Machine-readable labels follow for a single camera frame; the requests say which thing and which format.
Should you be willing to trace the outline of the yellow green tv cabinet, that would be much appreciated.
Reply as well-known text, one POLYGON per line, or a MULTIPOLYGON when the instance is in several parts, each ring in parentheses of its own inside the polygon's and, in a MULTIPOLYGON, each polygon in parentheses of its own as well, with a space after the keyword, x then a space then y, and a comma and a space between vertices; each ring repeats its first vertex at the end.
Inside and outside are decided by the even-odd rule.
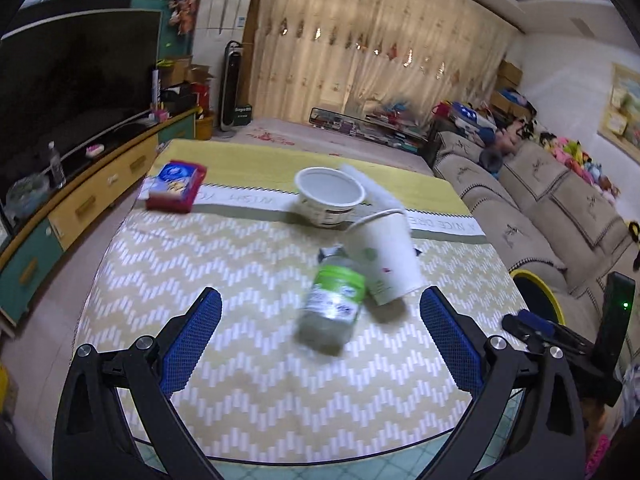
POLYGON ((1 330, 9 335, 65 253, 103 211, 144 178, 160 147, 195 136, 196 110, 149 128, 89 162, 1 249, 1 330))

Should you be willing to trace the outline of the beige curtains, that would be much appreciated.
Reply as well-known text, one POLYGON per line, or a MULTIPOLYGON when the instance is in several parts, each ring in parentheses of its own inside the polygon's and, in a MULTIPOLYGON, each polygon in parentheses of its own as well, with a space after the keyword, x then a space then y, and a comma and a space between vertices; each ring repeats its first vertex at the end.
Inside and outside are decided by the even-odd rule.
POLYGON ((363 116, 482 102, 518 30, 473 0, 257 0, 250 104, 303 124, 315 107, 363 116))

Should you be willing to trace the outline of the white paper bowl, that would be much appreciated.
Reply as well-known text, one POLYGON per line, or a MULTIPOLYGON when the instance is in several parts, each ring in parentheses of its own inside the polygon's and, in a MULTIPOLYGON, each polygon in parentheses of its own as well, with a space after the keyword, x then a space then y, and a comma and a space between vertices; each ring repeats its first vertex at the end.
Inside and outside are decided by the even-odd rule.
POLYGON ((341 170, 308 167, 294 178, 295 211, 314 226, 334 228, 366 198, 363 186, 341 170))

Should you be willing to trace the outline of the green toothpick jar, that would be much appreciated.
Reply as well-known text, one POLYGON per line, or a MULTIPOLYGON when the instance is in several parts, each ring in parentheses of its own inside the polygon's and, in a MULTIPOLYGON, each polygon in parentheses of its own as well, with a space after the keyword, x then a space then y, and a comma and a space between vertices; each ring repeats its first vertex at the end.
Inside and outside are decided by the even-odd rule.
POLYGON ((299 312, 297 340, 326 356, 338 356, 352 339, 366 295, 366 278, 346 252, 322 261, 299 312))

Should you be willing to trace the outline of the glass ashtray bowl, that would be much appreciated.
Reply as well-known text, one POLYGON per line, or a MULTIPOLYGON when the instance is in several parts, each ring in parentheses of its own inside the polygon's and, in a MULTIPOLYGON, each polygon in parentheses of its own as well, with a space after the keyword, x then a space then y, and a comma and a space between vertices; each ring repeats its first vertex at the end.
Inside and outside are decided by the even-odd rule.
POLYGON ((49 179, 43 174, 30 174, 11 186, 6 206, 13 217, 26 219, 47 201, 49 194, 49 179))

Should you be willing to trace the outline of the white paper cup green leaf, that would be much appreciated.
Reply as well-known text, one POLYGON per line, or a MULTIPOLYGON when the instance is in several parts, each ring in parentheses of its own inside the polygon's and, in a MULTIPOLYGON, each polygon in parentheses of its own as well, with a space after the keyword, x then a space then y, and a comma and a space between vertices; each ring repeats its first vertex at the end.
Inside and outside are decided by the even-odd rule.
POLYGON ((359 266, 379 306, 424 285, 408 218, 400 209, 383 210, 356 221, 344 233, 343 247, 359 266))

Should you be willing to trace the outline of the pile of plush toys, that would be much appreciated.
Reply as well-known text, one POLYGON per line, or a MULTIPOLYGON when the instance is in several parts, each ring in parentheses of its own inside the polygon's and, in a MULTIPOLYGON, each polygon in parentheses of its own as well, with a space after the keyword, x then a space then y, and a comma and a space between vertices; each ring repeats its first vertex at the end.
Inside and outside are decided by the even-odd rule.
POLYGON ((538 143, 557 162, 594 186, 608 202, 616 203, 618 196, 620 196, 620 189, 603 172, 602 166, 582 149, 582 144, 579 141, 570 140, 564 136, 555 136, 551 132, 544 131, 538 136, 538 143))

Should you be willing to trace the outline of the black tower fan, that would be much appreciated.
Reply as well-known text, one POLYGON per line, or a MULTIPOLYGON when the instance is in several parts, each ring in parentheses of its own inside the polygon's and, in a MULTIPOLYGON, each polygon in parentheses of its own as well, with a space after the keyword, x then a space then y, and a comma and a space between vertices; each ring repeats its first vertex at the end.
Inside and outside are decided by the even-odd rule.
POLYGON ((230 131, 234 124, 236 99, 239 92, 243 47, 239 41, 231 40, 224 48, 220 89, 218 94, 218 128, 230 131))

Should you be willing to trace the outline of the red tray with tissue pack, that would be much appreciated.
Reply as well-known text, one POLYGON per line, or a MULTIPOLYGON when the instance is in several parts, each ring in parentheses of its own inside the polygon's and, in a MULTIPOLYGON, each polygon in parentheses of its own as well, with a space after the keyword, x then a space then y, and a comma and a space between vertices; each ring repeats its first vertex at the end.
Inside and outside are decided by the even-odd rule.
POLYGON ((195 162, 171 159, 163 166, 145 200, 147 210, 188 214, 192 210, 207 169, 195 162))

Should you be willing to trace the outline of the beige sofa with covers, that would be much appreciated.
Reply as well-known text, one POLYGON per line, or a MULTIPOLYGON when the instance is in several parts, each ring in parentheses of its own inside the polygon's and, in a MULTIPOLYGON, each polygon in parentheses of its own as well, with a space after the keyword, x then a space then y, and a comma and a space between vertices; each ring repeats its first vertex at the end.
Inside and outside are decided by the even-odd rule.
POLYGON ((506 156, 498 174, 482 167, 481 152, 444 131, 425 159, 456 190, 506 268, 537 274, 558 298, 568 327, 595 340, 608 274, 639 277, 628 224, 600 192, 533 142, 506 156))

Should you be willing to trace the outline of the yellow rimmed trash bin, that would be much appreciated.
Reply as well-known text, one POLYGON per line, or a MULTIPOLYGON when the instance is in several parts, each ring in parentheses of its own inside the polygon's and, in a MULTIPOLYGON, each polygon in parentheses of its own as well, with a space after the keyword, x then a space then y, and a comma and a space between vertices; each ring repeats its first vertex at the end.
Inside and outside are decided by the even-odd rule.
POLYGON ((537 274, 516 269, 511 271, 510 275, 530 312, 547 321, 559 325, 565 324, 564 313, 558 298, 537 274))

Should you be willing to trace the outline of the clear water bottle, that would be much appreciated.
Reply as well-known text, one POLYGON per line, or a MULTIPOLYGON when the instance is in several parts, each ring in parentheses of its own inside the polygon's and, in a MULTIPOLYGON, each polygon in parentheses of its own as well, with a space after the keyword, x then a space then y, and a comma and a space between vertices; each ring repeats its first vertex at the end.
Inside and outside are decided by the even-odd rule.
POLYGON ((58 152, 54 141, 50 141, 48 143, 48 149, 52 179, 56 188, 62 188, 66 185, 66 177, 62 166, 61 155, 58 152))

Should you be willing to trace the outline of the white standing air conditioner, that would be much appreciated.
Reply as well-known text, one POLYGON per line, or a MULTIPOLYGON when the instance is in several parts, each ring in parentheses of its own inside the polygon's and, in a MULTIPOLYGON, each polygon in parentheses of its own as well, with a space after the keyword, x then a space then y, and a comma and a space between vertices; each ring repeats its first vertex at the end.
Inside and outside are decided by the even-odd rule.
POLYGON ((200 0, 192 44, 192 62, 218 79, 229 41, 241 42, 250 0, 200 0))

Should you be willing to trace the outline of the black television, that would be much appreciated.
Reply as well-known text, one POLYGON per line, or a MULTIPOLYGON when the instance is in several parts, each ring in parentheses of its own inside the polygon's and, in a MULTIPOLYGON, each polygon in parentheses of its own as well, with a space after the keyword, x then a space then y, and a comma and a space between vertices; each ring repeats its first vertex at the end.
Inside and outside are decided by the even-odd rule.
POLYGON ((1 40, 1 187, 149 109, 160 12, 88 11, 1 40))

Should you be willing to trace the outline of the framed wall picture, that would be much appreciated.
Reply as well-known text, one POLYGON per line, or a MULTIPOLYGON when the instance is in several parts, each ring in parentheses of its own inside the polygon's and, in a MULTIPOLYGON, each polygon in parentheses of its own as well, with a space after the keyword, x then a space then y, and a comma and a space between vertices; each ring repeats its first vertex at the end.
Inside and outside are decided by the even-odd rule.
POLYGON ((634 162, 639 162, 639 73, 613 63, 612 84, 598 133, 634 162))

